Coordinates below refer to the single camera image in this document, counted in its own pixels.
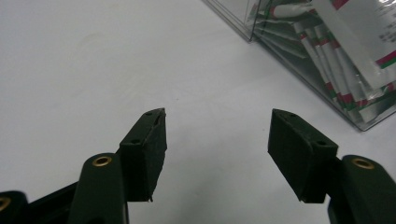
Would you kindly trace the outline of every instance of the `green stripe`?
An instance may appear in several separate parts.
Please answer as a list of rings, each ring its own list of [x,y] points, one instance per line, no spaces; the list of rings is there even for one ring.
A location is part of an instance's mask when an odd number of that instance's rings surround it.
[[[346,110],[349,111],[349,110],[352,110],[354,108],[356,108],[355,102],[351,102],[351,103],[346,104]]]
[[[381,64],[381,68],[384,69],[384,68],[386,68],[386,67],[388,67],[388,66],[391,66],[393,63],[396,63],[396,58],[393,58],[392,60],[387,61],[387,62]]]
[[[337,93],[335,93],[335,91],[329,91],[329,94],[332,99],[337,98]]]

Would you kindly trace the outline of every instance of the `white surface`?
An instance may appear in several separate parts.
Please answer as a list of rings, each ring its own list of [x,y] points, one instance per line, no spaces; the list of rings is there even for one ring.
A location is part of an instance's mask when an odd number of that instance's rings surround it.
[[[329,223],[267,153],[274,107],[396,177],[395,116],[358,132],[200,0],[1,0],[0,96],[0,191],[30,201],[165,107],[154,203],[130,203],[131,223]]]

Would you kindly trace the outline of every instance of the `brass screw insert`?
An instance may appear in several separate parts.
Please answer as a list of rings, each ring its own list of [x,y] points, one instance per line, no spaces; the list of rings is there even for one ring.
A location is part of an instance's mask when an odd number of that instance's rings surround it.
[[[372,163],[370,163],[367,160],[356,158],[352,160],[353,164],[356,166],[359,166],[360,168],[366,169],[366,170],[373,170],[375,167]]]
[[[11,199],[8,197],[0,197],[0,212],[6,209],[11,203]]]
[[[94,166],[106,166],[111,163],[111,157],[99,157],[92,162]]]

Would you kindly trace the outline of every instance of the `white packet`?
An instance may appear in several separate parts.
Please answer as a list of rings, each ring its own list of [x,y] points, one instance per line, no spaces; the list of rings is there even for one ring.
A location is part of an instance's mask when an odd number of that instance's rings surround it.
[[[323,49],[321,48],[318,37],[315,34],[315,30],[313,28],[305,29],[305,33],[307,34],[308,38],[310,39],[312,45],[315,48],[315,51],[318,55],[318,60],[320,65],[323,69],[323,80],[326,82],[326,88],[328,89],[332,100],[335,103],[338,103],[341,107],[343,107],[341,100],[341,95],[339,88],[337,87],[334,78],[332,77],[332,70],[330,69],[329,63],[327,62],[326,56],[324,55]]]
[[[332,46],[334,48],[335,54],[338,58],[346,81],[347,88],[353,95],[355,101],[362,101],[367,99],[374,99],[380,97],[384,94],[382,90],[372,90],[370,86],[363,80],[360,72],[355,67],[353,62],[347,56],[345,51],[341,48],[338,41],[330,34],[330,39],[332,41]]]
[[[317,44],[315,43],[316,36],[313,36],[313,33],[309,32],[308,30],[310,27],[316,25],[318,25],[318,21],[313,22],[310,19],[297,21],[293,24],[296,34],[299,35],[301,42],[306,49],[306,52],[308,52],[309,57],[311,58],[315,67],[318,69],[319,74],[323,80],[323,84],[325,85],[328,93],[330,94],[330,97],[334,102],[337,102],[337,94],[328,78],[328,75],[325,72],[325,69],[323,68],[317,50],[315,49],[316,45],[318,44],[318,41],[316,41]]]
[[[396,5],[387,0],[313,0],[373,90],[396,80]]]
[[[331,76],[333,78],[334,84],[338,87],[338,90],[340,91],[342,104],[345,109],[350,109],[350,92],[347,88],[347,83],[343,76],[343,69],[338,62],[337,56],[335,55],[335,52],[332,48],[332,44],[327,37],[327,28],[324,24],[321,24],[319,26],[316,26],[314,29],[318,36],[318,39],[320,40],[320,47],[323,50],[327,62],[329,63],[331,69]]]
[[[269,10],[260,10],[259,15],[269,18],[285,19],[303,16],[313,10],[314,7],[311,3],[292,3],[270,7]]]
[[[390,105],[395,104],[394,95],[393,97],[383,96],[378,99],[374,99],[365,102],[366,105],[360,108],[359,113],[365,123],[368,123],[378,117],[381,113],[389,109]]]

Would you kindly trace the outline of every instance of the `black plastic part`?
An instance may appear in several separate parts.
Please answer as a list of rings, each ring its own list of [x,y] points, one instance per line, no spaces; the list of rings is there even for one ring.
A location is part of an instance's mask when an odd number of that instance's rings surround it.
[[[117,154],[103,153],[85,161],[67,223],[128,223],[121,164]]]
[[[25,223],[27,200],[24,193],[7,191],[0,193],[0,223]]]
[[[359,224],[396,223],[396,184],[375,161],[345,156],[342,184],[353,216]]]
[[[59,189],[29,204],[29,223],[64,224],[70,212],[77,183]]]
[[[349,204],[346,201],[331,199],[327,211],[332,224],[356,224]]]
[[[157,186],[165,158],[165,110],[151,110],[139,119],[120,143],[128,202],[147,202]]]
[[[274,109],[268,152],[300,201],[323,203],[338,146],[299,116]]]

